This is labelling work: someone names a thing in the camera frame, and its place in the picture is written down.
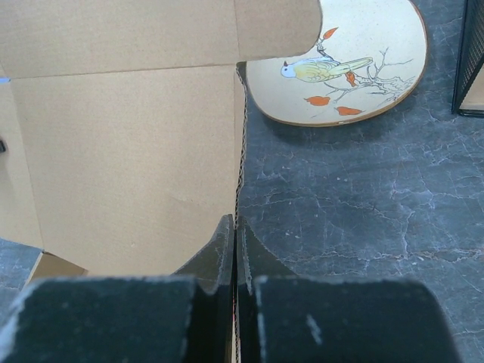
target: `painted bird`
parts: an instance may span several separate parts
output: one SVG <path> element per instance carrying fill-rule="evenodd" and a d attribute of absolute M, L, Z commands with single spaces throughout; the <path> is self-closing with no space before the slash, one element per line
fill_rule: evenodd
<path fill-rule="evenodd" d="M 354 87 L 356 86 L 355 75 L 352 71 L 365 67 L 371 62 L 373 58 L 367 57 L 340 63 L 325 54 L 323 57 L 303 59 L 292 64 L 284 62 L 281 74 L 286 78 L 297 78 L 309 83 L 326 82 L 345 74 L 348 82 Z"/>

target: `gray marble countertop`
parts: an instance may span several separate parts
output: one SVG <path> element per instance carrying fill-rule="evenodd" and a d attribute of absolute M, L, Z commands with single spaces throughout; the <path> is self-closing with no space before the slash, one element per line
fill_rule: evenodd
<path fill-rule="evenodd" d="M 484 361 L 484 120 L 451 114 L 463 0 L 417 0 L 430 58 L 376 118 L 286 126 L 249 99 L 240 213 L 301 275 L 405 276 L 437 296 L 465 362 Z"/>

